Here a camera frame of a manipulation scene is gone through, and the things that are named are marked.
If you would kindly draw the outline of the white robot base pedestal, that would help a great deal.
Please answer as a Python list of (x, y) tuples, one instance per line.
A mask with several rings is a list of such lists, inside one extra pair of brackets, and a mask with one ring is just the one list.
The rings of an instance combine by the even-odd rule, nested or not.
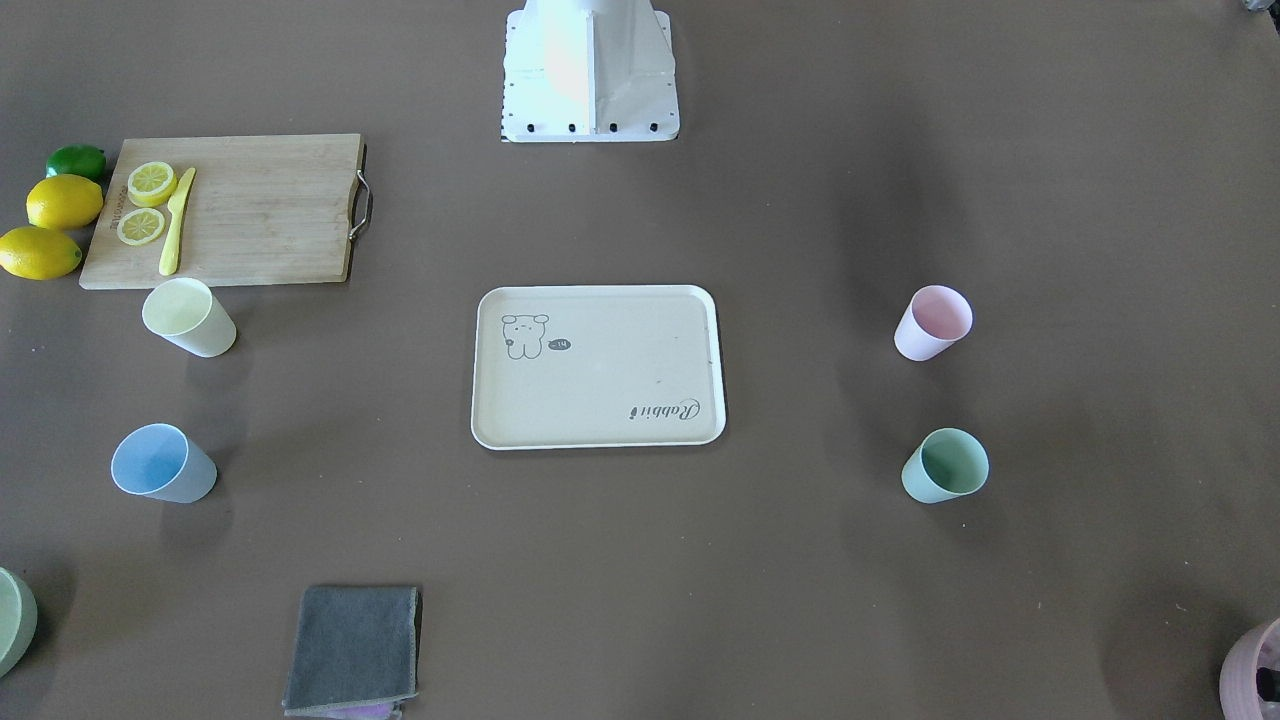
[(649, 1), (527, 1), (507, 15), (503, 67), (506, 142), (678, 136), (671, 19)]

